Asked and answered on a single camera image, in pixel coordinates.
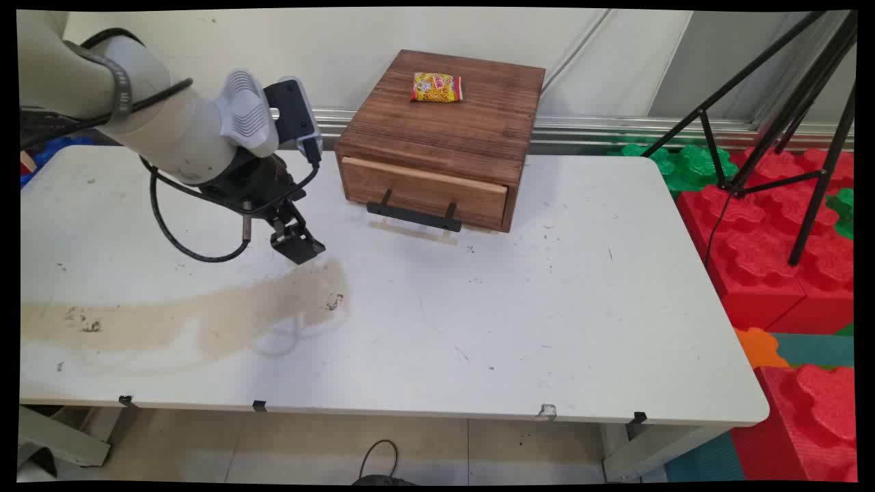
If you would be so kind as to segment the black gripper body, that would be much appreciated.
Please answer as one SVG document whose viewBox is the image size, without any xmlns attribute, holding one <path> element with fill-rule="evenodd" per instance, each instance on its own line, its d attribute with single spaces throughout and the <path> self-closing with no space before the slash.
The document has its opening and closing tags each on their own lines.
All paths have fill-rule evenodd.
<svg viewBox="0 0 875 492">
<path fill-rule="evenodd" d="M 225 205 L 252 210 L 262 208 L 297 186 L 286 163 L 276 154 L 258 158 L 251 152 L 237 152 L 228 168 L 206 182 L 205 194 Z"/>
</svg>

